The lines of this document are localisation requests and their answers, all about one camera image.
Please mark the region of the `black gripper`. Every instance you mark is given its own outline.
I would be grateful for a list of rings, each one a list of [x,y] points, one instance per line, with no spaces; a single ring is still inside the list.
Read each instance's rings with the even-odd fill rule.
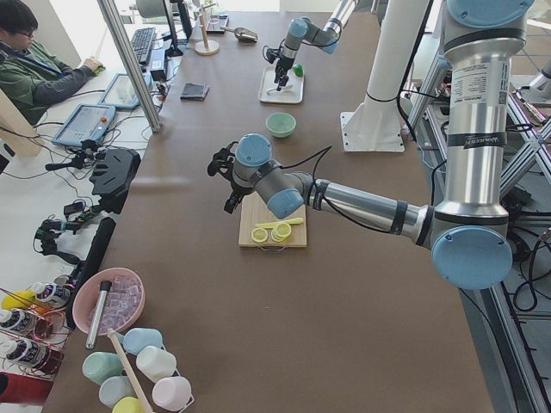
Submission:
[[[231,183],[232,192],[224,205],[224,211],[233,213],[246,195],[254,192],[250,179],[258,167],[244,165],[228,165],[224,177]]]
[[[275,66],[275,82],[277,82],[276,90],[282,91],[282,88],[288,84],[288,70],[294,65],[294,58],[288,57],[284,54],[283,50],[278,52],[279,60]]]

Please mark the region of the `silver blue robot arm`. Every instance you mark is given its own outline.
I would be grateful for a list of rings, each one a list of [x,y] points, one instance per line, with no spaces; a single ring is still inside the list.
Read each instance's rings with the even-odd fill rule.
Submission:
[[[511,57],[524,46],[529,8],[528,1],[443,4],[441,48],[452,86],[440,201],[414,206],[299,172],[272,157],[263,135],[250,133],[221,150],[207,168],[231,184],[225,210],[232,213],[255,193],[279,219],[304,205],[336,213],[427,248],[438,273],[460,289],[498,284],[513,264],[499,184]]]
[[[277,91],[287,86],[288,71],[293,68],[301,45],[315,46],[328,54],[334,52],[347,21],[359,3],[352,0],[340,1],[322,28],[307,17],[294,18],[280,45],[277,48],[264,49],[264,58],[271,64],[276,62],[274,83]]]

